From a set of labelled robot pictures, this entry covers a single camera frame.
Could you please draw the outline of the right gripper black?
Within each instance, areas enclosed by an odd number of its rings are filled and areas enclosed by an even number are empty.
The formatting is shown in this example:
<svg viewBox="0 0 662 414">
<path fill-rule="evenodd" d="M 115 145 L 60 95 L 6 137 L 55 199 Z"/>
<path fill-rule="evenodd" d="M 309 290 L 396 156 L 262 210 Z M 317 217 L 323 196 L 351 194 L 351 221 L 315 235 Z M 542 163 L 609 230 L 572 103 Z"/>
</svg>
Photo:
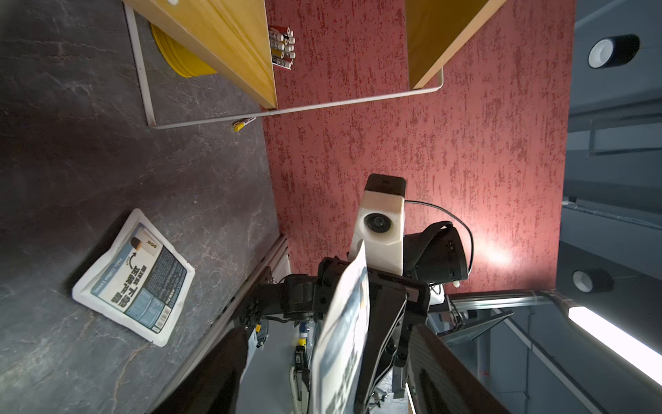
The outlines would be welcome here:
<svg viewBox="0 0 662 414">
<path fill-rule="evenodd" d="M 291 274 L 279 283 L 253 285 L 240 303 L 240 325 L 253 328 L 270 316 L 287 321 L 322 321 L 338 291 L 341 274 L 348 262 L 335 257 L 322 260 L 317 276 Z M 427 316 L 429 286 L 416 279 L 367 270 L 371 300 L 367 342 L 360 366 L 353 412 L 366 413 L 374 387 L 392 365 L 393 351 L 387 350 L 404 310 L 406 320 Z"/>
</svg>

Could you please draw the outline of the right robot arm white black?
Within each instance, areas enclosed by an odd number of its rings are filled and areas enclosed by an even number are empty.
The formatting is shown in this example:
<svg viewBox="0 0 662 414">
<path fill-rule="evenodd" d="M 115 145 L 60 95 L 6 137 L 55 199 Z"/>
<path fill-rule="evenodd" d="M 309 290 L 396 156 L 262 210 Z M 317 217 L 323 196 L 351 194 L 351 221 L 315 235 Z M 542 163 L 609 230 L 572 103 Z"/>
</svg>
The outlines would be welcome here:
<svg viewBox="0 0 662 414">
<path fill-rule="evenodd" d="M 337 257 L 320 263 L 315 277 L 293 274 L 278 284 L 259 284 L 248 295 L 240 321 L 254 328 L 265 320 L 314 321 L 331 325 L 332 299 L 340 291 L 348 262 Z M 450 345 L 477 338 L 505 320 L 490 317 L 459 323 L 435 334 L 425 327 L 433 285 L 466 279 L 469 270 L 460 235 L 448 221 L 404 238 L 404 275 L 367 272 L 371 316 L 361 367 L 350 378 L 357 386 L 353 411 L 366 413 L 369 398 L 393 367 L 410 369 L 414 407 L 422 413 L 505 413 L 506 408 L 453 355 Z"/>
</svg>

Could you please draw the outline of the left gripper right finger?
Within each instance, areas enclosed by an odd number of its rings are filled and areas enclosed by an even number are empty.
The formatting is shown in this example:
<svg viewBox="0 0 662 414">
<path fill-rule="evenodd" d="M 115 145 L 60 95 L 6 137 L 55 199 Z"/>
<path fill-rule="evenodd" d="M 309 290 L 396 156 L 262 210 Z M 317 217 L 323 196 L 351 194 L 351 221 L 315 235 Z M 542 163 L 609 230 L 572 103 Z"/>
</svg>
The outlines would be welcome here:
<svg viewBox="0 0 662 414">
<path fill-rule="evenodd" d="M 507 413 L 427 326 L 410 333 L 407 386 L 415 413 Z"/>
</svg>

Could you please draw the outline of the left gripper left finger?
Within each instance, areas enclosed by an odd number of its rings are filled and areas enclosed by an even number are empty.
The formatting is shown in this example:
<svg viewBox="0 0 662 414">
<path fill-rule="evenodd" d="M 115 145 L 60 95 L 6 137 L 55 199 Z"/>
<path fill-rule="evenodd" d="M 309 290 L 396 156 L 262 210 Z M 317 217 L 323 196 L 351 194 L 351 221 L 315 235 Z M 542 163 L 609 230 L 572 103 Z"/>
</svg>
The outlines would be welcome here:
<svg viewBox="0 0 662 414">
<path fill-rule="evenodd" d="M 154 412 L 235 413 L 247 360 L 246 330 L 231 329 Z"/>
</svg>

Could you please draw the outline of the grey-blue coffee bag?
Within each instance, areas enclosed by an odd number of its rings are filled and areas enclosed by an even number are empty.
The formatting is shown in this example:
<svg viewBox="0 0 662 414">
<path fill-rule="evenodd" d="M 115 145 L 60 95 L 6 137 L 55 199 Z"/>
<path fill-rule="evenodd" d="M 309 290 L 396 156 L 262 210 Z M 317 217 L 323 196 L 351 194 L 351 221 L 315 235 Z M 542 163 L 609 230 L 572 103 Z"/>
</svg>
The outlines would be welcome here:
<svg viewBox="0 0 662 414">
<path fill-rule="evenodd" d="M 310 412 L 344 413 L 367 341 L 370 318 L 365 243 L 342 272 L 322 330 L 311 368 Z"/>
<path fill-rule="evenodd" d="M 150 343 L 167 345 L 194 267 L 139 210 L 72 288 L 72 298 Z"/>
</svg>

